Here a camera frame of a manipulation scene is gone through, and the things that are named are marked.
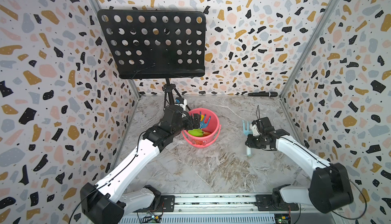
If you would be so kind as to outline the green trowel yellow handle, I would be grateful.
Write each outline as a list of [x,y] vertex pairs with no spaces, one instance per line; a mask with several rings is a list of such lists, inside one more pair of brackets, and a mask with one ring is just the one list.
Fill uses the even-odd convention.
[[198,129],[192,129],[192,130],[188,130],[187,131],[190,135],[194,136],[194,137],[206,137],[208,135],[210,135],[211,133],[208,132],[208,131],[204,131],[200,128]]

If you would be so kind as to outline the teal rake yellow handle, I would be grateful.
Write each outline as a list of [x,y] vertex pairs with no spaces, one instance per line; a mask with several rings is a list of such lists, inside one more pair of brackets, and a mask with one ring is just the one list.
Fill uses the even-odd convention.
[[209,125],[209,122],[210,122],[210,119],[211,119],[211,116],[208,116],[207,114],[202,114],[202,112],[200,111],[200,116],[201,115],[204,115],[205,116],[205,122],[207,123],[207,126]]

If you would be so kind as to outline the light blue toy rake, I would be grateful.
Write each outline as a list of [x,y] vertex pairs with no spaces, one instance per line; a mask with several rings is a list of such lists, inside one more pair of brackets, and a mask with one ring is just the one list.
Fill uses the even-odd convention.
[[[253,134],[252,124],[249,121],[245,121],[245,120],[243,120],[242,123],[243,123],[243,134],[246,136]],[[248,146],[246,147],[246,155],[247,157],[251,157],[252,155],[252,151]]]

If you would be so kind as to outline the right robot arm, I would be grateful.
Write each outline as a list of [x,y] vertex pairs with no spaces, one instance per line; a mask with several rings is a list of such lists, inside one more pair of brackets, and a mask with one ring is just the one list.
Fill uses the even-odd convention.
[[293,160],[311,180],[309,187],[291,184],[275,187],[271,194],[274,209],[284,210],[290,204],[305,204],[314,206],[321,213],[329,213],[353,203],[350,180],[342,164],[332,164],[315,155],[284,129],[275,129],[267,117],[243,122],[243,131],[247,148],[279,151]]

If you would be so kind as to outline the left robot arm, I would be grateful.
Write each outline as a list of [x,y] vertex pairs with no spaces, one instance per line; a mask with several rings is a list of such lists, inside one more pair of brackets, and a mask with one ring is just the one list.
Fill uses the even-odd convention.
[[158,156],[183,130],[200,128],[201,115],[189,114],[179,105],[169,105],[164,116],[141,134],[135,149],[95,185],[80,190],[82,213],[94,224],[117,224],[138,210],[159,208],[161,193],[150,185],[125,194],[139,172]]

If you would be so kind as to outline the pink plastic bucket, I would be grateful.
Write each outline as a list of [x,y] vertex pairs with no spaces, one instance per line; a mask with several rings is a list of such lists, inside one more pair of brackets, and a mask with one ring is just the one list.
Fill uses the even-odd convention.
[[187,130],[184,130],[182,132],[182,135],[183,135],[184,139],[190,145],[192,145],[196,148],[206,148],[217,141],[217,139],[220,135],[222,126],[220,124],[220,120],[219,120],[218,116],[209,109],[197,108],[197,109],[191,110],[189,112],[189,114],[190,115],[200,114],[200,111],[202,112],[202,114],[207,114],[208,116],[211,116],[209,125],[206,128],[202,129],[204,131],[210,132],[211,134],[206,137],[194,137],[194,136],[190,135],[187,132]]

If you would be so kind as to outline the black microphone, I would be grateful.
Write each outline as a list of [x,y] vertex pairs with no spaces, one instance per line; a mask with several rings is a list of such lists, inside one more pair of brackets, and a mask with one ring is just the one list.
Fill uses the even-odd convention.
[[278,93],[277,92],[262,91],[262,92],[249,93],[248,96],[251,96],[251,97],[278,97]]

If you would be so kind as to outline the black perforated music stand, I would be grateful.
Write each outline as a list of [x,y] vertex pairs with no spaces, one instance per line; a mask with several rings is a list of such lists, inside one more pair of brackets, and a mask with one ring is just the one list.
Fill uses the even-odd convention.
[[180,93],[171,78],[205,74],[206,17],[199,11],[101,9],[99,23],[119,77],[165,79],[165,104]]

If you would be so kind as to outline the right circuit board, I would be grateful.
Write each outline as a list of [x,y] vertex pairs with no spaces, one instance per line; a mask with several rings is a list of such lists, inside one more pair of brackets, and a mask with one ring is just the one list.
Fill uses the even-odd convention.
[[291,224],[290,215],[275,214],[275,224]]

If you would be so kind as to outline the circuit board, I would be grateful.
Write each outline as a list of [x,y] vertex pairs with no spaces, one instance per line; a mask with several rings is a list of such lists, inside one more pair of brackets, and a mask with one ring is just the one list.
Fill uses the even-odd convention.
[[137,215],[137,217],[139,219],[140,224],[160,224],[163,219],[162,214],[147,214],[144,217]]
[[275,214],[275,224],[291,224],[290,215]]

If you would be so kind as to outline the left circuit board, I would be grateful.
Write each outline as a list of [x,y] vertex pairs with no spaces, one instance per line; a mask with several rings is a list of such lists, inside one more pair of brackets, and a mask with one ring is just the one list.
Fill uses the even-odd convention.
[[144,217],[137,215],[137,217],[139,219],[140,224],[160,224],[163,219],[162,214],[147,214]]

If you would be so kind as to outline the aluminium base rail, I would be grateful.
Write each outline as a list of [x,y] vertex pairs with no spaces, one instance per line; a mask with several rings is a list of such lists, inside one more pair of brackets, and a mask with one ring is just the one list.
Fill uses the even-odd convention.
[[271,195],[248,194],[161,194],[159,208],[138,210],[122,217],[118,224],[140,224],[137,215],[163,215],[161,224],[275,224],[275,214],[290,215],[291,224],[343,224],[333,213],[322,214],[313,206],[290,204],[276,210]]

